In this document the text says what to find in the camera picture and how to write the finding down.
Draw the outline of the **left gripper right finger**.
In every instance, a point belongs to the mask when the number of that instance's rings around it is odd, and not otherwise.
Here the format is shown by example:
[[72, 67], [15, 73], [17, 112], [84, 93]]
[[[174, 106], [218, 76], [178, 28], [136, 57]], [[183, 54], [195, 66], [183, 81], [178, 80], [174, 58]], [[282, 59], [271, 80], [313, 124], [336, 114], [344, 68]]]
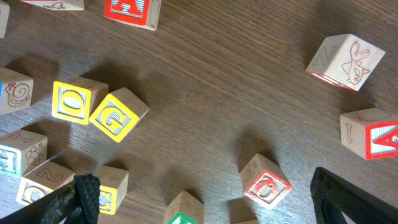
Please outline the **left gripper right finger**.
[[371, 195], [324, 167], [315, 169], [310, 192], [317, 223], [397, 224], [397, 208]]

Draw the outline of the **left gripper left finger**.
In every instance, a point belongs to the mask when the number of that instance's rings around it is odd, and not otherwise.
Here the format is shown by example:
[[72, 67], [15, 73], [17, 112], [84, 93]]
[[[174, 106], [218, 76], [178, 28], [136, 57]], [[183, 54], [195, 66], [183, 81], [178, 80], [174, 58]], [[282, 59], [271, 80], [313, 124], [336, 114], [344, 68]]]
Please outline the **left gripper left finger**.
[[97, 224], [100, 214], [100, 179], [93, 174], [74, 179], [38, 201], [4, 217], [2, 224]]

